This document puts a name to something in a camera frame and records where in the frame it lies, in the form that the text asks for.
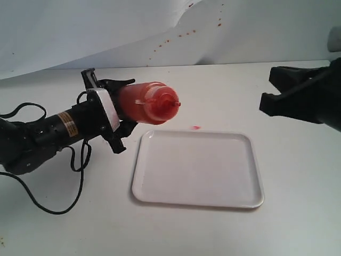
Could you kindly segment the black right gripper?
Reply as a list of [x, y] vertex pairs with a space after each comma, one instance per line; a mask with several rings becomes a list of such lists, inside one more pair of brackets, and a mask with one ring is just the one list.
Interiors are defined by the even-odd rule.
[[340, 58], [317, 68], [272, 67], [269, 82], [280, 94], [263, 93], [260, 111], [340, 130]]

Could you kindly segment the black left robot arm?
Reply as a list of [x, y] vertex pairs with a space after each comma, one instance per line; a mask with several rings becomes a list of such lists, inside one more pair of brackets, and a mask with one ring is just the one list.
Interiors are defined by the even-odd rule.
[[115, 154], [126, 150], [122, 138], [128, 137], [137, 123], [121, 120], [119, 90], [134, 83], [134, 79], [116, 81], [102, 79], [99, 87], [84, 92], [86, 100], [70, 109], [33, 122], [9, 122], [18, 111], [33, 103], [24, 102], [8, 114], [1, 115], [2, 175], [23, 175], [40, 167], [57, 152], [76, 142], [101, 136]]

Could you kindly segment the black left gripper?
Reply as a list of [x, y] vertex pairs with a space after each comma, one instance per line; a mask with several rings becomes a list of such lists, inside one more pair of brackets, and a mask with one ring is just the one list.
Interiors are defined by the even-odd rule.
[[135, 83], [135, 79], [113, 80], [93, 78], [83, 79], [86, 89], [86, 114], [82, 122], [83, 137], [91, 140], [101, 136], [109, 143], [114, 154], [126, 150], [122, 138], [131, 135], [137, 122], [121, 121], [115, 109], [114, 98], [118, 91], [127, 85]]

